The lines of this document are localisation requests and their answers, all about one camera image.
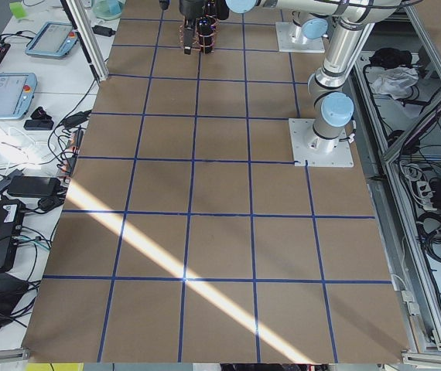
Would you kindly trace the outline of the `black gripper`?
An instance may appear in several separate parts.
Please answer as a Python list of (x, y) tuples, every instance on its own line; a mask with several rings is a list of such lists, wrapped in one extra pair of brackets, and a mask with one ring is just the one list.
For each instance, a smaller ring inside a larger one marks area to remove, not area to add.
[(204, 14), (204, 0), (179, 0), (179, 11), (185, 17), (183, 23), (183, 41), (191, 43), (195, 35), (196, 19)]

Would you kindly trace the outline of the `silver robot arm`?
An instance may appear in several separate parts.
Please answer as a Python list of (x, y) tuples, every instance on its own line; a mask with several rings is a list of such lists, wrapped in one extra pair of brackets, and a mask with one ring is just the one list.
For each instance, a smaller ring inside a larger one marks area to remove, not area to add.
[(322, 66), (309, 79), (309, 94), (316, 109), (313, 126), (303, 140), (315, 153), (331, 153), (354, 112), (352, 100), (340, 92), (374, 25), (396, 10), (417, 1), (228, 1), (228, 8), (242, 14), (256, 6), (338, 18)]
[[(179, 12), (183, 16), (183, 47), (185, 53), (192, 49), (197, 41), (201, 49), (207, 50), (214, 44), (214, 36), (219, 20), (229, 18), (230, 9), (227, 1), (179, 1)], [(314, 40), (322, 37), (328, 28), (328, 22), (322, 16), (310, 16), (303, 19), (301, 12), (293, 13), (290, 25), (292, 41), (299, 43), (303, 39)]]

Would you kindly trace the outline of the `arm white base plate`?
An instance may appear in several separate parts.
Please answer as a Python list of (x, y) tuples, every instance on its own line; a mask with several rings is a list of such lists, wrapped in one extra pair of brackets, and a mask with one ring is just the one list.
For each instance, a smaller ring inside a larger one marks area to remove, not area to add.
[(313, 130), (312, 118), (290, 118), (289, 133), (295, 166), (352, 168), (354, 160), (345, 128), (334, 139), (323, 139)]
[(323, 38), (309, 39), (303, 28), (292, 22), (275, 24), (279, 52), (284, 53), (325, 53)]

